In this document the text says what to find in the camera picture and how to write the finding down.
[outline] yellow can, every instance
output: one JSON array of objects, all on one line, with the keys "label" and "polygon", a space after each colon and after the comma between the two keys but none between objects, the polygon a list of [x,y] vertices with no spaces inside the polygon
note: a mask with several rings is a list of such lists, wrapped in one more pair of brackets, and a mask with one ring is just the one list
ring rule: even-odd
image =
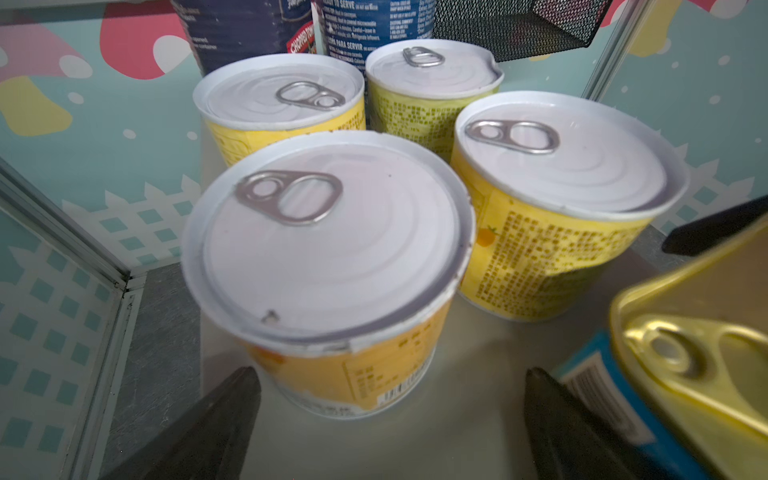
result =
[{"label": "yellow can", "polygon": [[440,157],[391,135],[325,132],[217,178],[181,263],[203,311],[289,399],[355,418],[424,376],[474,239],[467,190]]},{"label": "yellow can", "polygon": [[581,98],[496,94],[455,129],[451,166],[478,219],[460,291],[507,319],[563,313],[689,184],[657,132]]},{"label": "yellow can", "polygon": [[498,91],[493,54],[460,41],[397,41],[366,59],[373,130],[407,138],[451,160],[458,113]]},{"label": "yellow can", "polygon": [[301,134],[365,130],[365,80],[352,65],[311,54],[248,58],[206,75],[192,98],[229,166]]}]

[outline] can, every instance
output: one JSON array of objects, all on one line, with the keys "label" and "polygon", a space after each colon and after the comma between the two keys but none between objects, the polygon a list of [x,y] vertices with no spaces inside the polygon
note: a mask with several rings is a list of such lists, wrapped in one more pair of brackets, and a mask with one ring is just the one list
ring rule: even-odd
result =
[{"label": "can", "polygon": [[289,399],[349,419],[423,377],[474,235],[466,188],[432,152],[323,132],[217,178],[190,214],[181,266],[201,309]]},{"label": "can", "polygon": [[768,216],[631,287],[554,375],[681,479],[768,472]]},{"label": "can", "polygon": [[398,40],[432,37],[437,0],[315,0],[328,55],[366,69],[368,55]]},{"label": "can", "polygon": [[310,0],[172,0],[203,75],[246,58],[315,53]]},{"label": "can", "polygon": [[455,128],[451,166],[478,219],[460,291],[506,319],[563,313],[689,184],[660,134],[582,98],[495,94]]},{"label": "can", "polygon": [[498,91],[493,54],[453,40],[404,40],[366,60],[373,130],[407,138],[449,162],[458,113]]},{"label": "can", "polygon": [[206,75],[192,98],[228,165],[284,138],[365,130],[365,80],[324,55],[236,61]]}]

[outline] orange fruit illustration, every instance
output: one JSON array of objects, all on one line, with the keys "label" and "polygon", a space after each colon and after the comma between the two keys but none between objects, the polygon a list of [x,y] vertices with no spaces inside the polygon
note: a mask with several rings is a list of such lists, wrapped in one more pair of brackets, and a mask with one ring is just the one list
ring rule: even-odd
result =
[{"label": "orange fruit illustration", "polygon": [[480,247],[489,247],[493,244],[493,242],[496,240],[496,229],[495,228],[481,228],[478,231],[478,239],[477,244]]}]

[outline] yellow label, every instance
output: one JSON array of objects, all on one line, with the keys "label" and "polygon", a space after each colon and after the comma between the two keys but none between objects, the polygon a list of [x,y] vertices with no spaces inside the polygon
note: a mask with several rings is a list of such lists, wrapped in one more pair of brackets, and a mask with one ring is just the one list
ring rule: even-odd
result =
[{"label": "yellow label", "polygon": [[322,415],[361,416],[405,395],[437,345],[450,302],[408,332],[357,353],[303,358],[248,345],[292,398]]},{"label": "yellow label", "polygon": [[435,152],[443,160],[451,160],[453,127],[456,117],[467,105],[487,97],[484,94],[454,100],[425,100],[386,90],[368,81],[373,130],[407,138]]},{"label": "yellow label", "polygon": [[460,287],[499,316],[527,321],[563,313],[650,223],[567,217],[510,197],[453,151],[477,215],[478,235]]},{"label": "yellow label", "polygon": [[296,130],[242,131],[222,127],[208,120],[206,120],[206,123],[214,135],[216,143],[219,145],[219,150],[224,160],[231,167],[253,152],[286,138],[313,134],[318,131],[365,130],[366,114],[364,108],[365,102],[361,98],[351,110],[344,112],[336,118],[331,118],[322,124],[297,128]]}]

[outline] dark blue can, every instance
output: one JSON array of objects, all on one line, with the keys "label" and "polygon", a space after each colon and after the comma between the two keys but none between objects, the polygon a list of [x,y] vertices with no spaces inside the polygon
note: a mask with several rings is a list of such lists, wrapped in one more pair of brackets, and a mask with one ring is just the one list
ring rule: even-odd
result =
[{"label": "dark blue can", "polygon": [[432,37],[436,0],[315,0],[328,55],[366,70],[368,54],[393,41]]},{"label": "dark blue can", "polygon": [[204,74],[245,58],[315,53],[310,0],[172,0]]}]

